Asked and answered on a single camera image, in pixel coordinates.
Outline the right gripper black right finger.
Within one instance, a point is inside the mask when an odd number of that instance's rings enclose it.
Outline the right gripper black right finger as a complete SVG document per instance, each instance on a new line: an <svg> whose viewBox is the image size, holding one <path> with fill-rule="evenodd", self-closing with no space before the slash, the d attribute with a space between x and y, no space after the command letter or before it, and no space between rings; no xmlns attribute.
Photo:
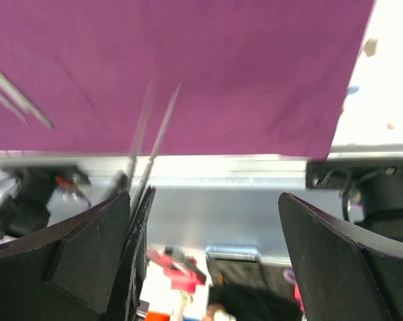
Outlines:
<svg viewBox="0 0 403 321"><path fill-rule="evenodd" d="M403 243L283 193L279 215L308 320L403 320Z"/></svg>

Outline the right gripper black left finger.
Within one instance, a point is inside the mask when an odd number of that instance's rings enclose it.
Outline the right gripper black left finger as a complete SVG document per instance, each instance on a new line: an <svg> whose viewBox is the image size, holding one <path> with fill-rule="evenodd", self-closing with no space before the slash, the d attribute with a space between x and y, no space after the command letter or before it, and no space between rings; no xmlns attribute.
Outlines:
<svg viewBox="0 0 403 321"><path fill-rule="evenodd" d="M0 320L124 320L130 197L0 244Z"/></svg>

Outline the large silver tweezers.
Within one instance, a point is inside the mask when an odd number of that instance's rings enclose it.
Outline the large silver tweezers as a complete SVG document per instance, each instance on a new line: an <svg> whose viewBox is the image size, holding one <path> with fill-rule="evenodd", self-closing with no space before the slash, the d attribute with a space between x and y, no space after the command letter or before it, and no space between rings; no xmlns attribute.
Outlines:
<svg viewBox="0 0 403 321"><path fill-rule="evenodd" d="M0 71L0 93L22 113L34 115L41 123L54 130L53 122L21 90Z"/></svg>

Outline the small silver tweezers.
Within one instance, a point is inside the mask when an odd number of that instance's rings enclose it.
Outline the small silver tweezers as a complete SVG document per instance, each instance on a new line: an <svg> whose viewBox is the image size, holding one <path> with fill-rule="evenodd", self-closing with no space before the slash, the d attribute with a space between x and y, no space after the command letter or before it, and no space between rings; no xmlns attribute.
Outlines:
<svg viewBox="0 0 403 321"><path fill-rule="evenodd" d="M0 93L0 103L8 109L10 112L14 113L24 124L27 124L27 119L23 113L18 110L2 93Z"/></svg>

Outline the maroon surgical cloth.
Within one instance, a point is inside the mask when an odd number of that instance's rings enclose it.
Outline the maroon surgical cloth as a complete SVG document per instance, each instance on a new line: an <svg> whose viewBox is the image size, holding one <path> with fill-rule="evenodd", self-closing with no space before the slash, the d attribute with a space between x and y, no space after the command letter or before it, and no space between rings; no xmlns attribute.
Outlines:
<svg viewBox="0 0 403 321"><path fill-rule="evenodd" d="M0 1L0 71L47 117L0 104L0 150L329 154L372 1Z"/></svg>

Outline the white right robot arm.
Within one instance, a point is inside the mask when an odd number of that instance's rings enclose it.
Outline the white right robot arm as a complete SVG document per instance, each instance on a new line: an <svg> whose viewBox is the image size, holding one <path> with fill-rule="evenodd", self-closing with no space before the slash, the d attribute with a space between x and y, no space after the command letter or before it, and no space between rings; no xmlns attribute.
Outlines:
<svg viewBox="0 0 403 321"><path fill-rule="evenodd" d="M163 221L171 240L237 234L247 245L269 241L278 215L307 313L362 312L375 320L403 320L403 167L330 168L311 163L307 188L327 203L342 190L346 206L360 195L364 218L335 217L282 188L145 187L136 196L119 179L97 205L48 224L47 204L60 186L73 186L76 167L9 167L14 194L0 202L0 320L132 320L147 261L149 218Z"/></svg>

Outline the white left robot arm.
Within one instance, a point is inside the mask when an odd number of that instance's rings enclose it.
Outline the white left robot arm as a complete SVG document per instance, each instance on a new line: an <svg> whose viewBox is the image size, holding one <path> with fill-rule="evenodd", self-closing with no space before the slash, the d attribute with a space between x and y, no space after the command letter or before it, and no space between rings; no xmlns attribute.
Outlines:
<svg viewBox="0 0 403 321"><path fill-rule="evenodd" d="M47 205L57 188L56 167L2 164L15 186L0 198L0 239L23 237L47 227Z"/></svg>

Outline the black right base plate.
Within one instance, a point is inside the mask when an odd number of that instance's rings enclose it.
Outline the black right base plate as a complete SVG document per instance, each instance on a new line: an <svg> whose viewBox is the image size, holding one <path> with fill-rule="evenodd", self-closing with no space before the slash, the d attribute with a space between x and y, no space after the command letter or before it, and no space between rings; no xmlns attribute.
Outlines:
<svg viewBox="0 0 403 321"><path fill-rule="evenodd" d="M403 173L403 157L310 160L305 166L308 189L344 189L381 174Z"/></svg>

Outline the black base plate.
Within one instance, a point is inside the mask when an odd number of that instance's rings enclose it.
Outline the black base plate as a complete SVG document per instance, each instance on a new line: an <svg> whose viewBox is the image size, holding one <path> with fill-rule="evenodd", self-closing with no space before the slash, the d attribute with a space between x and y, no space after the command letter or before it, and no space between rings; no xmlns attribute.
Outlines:
<svg viewBox="0 0 403 321"><path fill-rule="evenodd" d="M308 189L344 189L381 174L403 173L403 157L310 160L305 166Z"/></svg>
<svg viewBox="0 0 403 321"><path fill-rule="evenodd" d="M77 164L2 163L0 170L17 182L41 178L65 185L91 185L90 178Z"/></svg>

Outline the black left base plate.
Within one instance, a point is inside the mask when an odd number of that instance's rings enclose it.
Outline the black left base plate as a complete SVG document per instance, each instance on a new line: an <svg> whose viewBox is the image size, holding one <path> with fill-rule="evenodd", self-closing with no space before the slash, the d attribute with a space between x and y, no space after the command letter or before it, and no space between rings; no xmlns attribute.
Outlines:
<svg viewBox="0 0 403 321"><path fill-rule="evenodd" d="M91 185L90 178L77 164L2 163L0 170L17 182L41 178L65 185Z"/></svg>

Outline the aluminium rail frame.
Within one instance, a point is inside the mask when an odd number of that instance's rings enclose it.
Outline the aluminium rail frame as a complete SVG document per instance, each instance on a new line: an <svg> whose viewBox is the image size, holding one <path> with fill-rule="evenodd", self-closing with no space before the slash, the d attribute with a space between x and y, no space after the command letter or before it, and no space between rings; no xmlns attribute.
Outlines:
<svg viewBox="0 0 403 321"><path fill-rule="evenodd" d="M403 157L403 144L353 145L333 147L329 158ZM278 154L225 156L158 156L152 177L159 179L201 179L203 182L255 178L300 178L305 176L307 159ZM125 154L75 154L59 152L0 151L0 164L64 164L77 163L92 177L113 177L125 170L129 158Z"/></svg>

